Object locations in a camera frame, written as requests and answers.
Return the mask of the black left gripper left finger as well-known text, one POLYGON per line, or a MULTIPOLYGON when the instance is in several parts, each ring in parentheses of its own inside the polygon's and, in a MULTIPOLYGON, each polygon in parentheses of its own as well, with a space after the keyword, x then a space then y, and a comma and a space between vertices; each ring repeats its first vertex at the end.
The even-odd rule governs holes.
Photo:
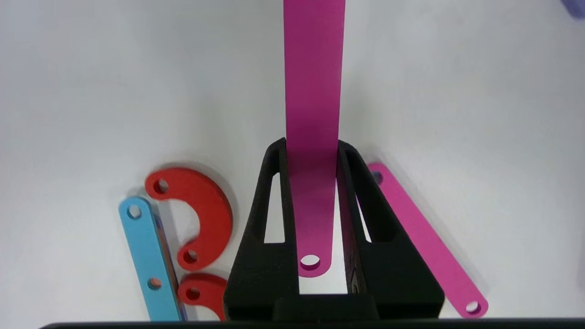
POLYGON ((295 218, 286 139, 270 144, 261 164, 246 227, 226 285, 228 320, 270 320, 278 300, 299 295, 295 218), (284 241, 265 243, 272 178, 280 175, 284 241))

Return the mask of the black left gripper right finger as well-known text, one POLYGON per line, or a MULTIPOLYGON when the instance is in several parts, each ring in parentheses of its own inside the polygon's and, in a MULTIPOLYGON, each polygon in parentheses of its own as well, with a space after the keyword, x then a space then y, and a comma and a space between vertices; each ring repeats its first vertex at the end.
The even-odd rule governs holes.
POLYGON ((443 289, 423 261, 356 148, 338 143, 337 188, 349 294, 365 294, 380 318, 437 318, 443 289))

